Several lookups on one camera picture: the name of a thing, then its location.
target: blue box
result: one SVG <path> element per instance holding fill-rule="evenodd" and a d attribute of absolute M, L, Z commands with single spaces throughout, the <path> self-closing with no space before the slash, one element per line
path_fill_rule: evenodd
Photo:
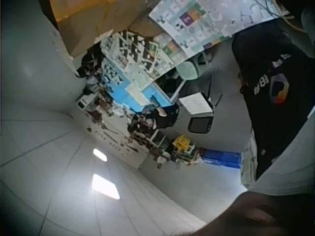
<path fill-rule="evenodd" d="M 201 157 L 207 164 L 241 168 L 242 155 L 237 152 L 206 150 Z"/>

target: poster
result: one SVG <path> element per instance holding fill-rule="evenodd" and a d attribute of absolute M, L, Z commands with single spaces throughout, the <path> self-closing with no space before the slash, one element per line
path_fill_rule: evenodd
<path fill-rule="evenodd" d="M 188 58 L 247 27 L 274 19 L 255 0 L 162 0 L 150 17 Z"/>

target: sheet of paper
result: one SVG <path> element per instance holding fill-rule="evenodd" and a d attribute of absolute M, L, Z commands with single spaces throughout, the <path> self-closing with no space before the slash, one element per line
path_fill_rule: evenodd
<path fill-rule="evenodd" d="M 179 100 L 192 115 L 213 112 L 212 108 L 200 92 L 180 98 Z"/>
<path fill-rule="evenodd" d="M 151 102 L 146 98 L 146 96 L 138 90 L 137 86 L 133 83 L 126 87 L 126 91 L 129 93 L 134 100 L 137 101 L 141 106 L 146 106 L 151 104 Z"/>

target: fluorescent light panel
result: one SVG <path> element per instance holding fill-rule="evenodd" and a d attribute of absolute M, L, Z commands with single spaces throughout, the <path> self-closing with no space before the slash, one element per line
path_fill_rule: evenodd
<path fill-rule="evenodd" d="M 120 199 L 116 185 L 112 182 L 102 178 L 101 176 L 94 174 L 92 181 L 92 188 L 102 194 L 105 194 L 111 198 Z"/>
<path fill-rule="evenodd" d="M 93 154 L 97 156 L 99 159 L 101 159 L 102 161 L 105 161 L 105 162 L 107 161 L 106 155 L 102 153 L 101 151 L 99 151 L 98 149 L 94 148 Z"/>

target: black chair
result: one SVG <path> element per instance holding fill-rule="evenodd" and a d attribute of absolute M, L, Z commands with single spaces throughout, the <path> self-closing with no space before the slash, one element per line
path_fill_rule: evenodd
<path fill-rule="evenodd" d="M 214 106 L 212 103 L 208 100 L 209 98 L 202 93 L 205 100 L 208 102 L 209 106 L 213 110 L 213 113 L 211 115 L 206 114 L 206 116 L 203 116 L 203 114 L 199 114 L 197 117 L 192 117 L 190 119 L 189 125 L 188 125 L 188 131 L 190 133 L 196 133 L 196 134 L 207 134 L 211 130 L 211 126 L 214 119 Z"/>
<path fill-rule="evenodd" d="M 200 92 L 204 99 L 208 102 L 209 106 L 213 110 L 212 114 L 198 114 L 194 115 L 189 122 L 188 125 L 188 131 L 190 133 L 196 133 L 196 134 L 207 134 L 210 132 L 212 123 L 215 116 L 215 107 L 218 106 L 219 102 L 221 101 L 223 94 L 221 93 L 217 99 L 215 99 L 215 105 L 212 104 L 212 102 L 209 101 L 210 98 L 210 91 L 211 91 L 211 85 L 212 85 L 212 76 L 209 78 L 205 78 L 203 80 L 197 81 L 198 83 L 193 83 L 190 85 L 187 89 L 187 92 L 185 96 L 192 95 L 194 93 Z"/>

